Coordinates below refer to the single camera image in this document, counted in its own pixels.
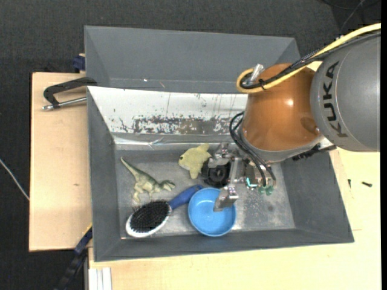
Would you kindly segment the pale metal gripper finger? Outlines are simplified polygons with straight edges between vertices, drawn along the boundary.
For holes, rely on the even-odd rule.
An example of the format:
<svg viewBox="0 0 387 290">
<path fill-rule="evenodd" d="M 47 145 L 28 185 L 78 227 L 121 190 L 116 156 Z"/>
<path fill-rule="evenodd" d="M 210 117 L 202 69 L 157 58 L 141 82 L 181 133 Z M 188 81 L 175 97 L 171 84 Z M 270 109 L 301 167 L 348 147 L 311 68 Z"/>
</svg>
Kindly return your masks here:
<svg viewBox="0 0 387 290">
<path fill-rule="evenodd" d="M 231 207 L 238 199 L 239 196 L 236 192 L 236 188 L 224 187 L 220 189 L 219 195 L 215 199 L 213 211 L 223 211 L 225 208 Z"/>
<path fill-rule="evenodd" d="M 218 166 L 224 166 L 231 160 L 231 154 L 229 151 L 229 143 L 220 144 L 219 148 L 217 148 L 209 158 L 208 166 L 209 168 L 216 168 Z"/>
</svg>

